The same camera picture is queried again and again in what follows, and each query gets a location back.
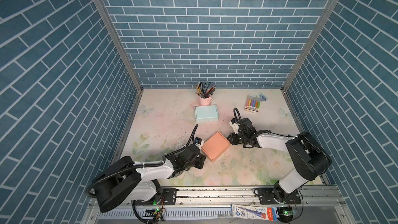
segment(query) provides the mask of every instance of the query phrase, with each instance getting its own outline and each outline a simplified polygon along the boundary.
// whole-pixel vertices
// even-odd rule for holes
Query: orange box
[[[202,151],[213,163],[230,145],[231,143],[220,132],[217,132],[203,144]]]

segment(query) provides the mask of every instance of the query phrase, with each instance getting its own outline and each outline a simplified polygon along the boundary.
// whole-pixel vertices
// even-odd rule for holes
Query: brick wall
[[[104,0],[144,87],[281,87],[327,0]]]
[[[398,223],[398,0],[340,0],[289,88],[357,223]]]
[[[0,0],[0,223],[75,223],[136,94],[92,0]]]

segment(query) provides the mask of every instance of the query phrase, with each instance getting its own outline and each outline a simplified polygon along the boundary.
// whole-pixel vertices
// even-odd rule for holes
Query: black mounting plate
[[[256,188],[254,189],[256,191],[256,194],[259,196],[258,198],[260,199],[260,204],[266,205],[266,204],[280,204],[274,199],[273,196],[273,188]],[[297,189],[293,191],[290,194],[290,204],[301,204],[301,198],[299,195],[299,192]]]
[[[164,201],[163,205],[176,205],[176,197],[177,197],[177,189],[163,189]],[[142,200],[135,200],[135,205],[137,206],[153,206],[152,201],[142,201]]]

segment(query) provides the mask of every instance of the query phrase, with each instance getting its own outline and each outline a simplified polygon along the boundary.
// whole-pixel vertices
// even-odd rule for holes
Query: pink mug
[[[199,106],[203,107],[203,106],[210,106],[211,101],[213,100],[211,97],[208,98],[199,98]]]

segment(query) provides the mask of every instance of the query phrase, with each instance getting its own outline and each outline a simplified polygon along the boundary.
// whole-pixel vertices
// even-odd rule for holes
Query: scratched table surface
[[[247,95],[267,97],[259,114],[244,110]],[[209,139],[216,132],[228,137],[229,121],[238,108],[256,130],[298,134],[289,108],[278,89],[217,89],[212,96],[217,105],[217,122],[199,123],[195,137]],[[138,105],[122,156],[134,161],[157,161],[162,155],[182,147],[196,125],[194,107],[198,98],[194,89],[145,89]],[[269,148],[244,149],[231,146],[215,162],[205,160],[202,169],[191,168],[181,176],[159,180],[162,186],[273,185],[293,168],[288,153]],[[322,184],[318,177],[308,184]]]

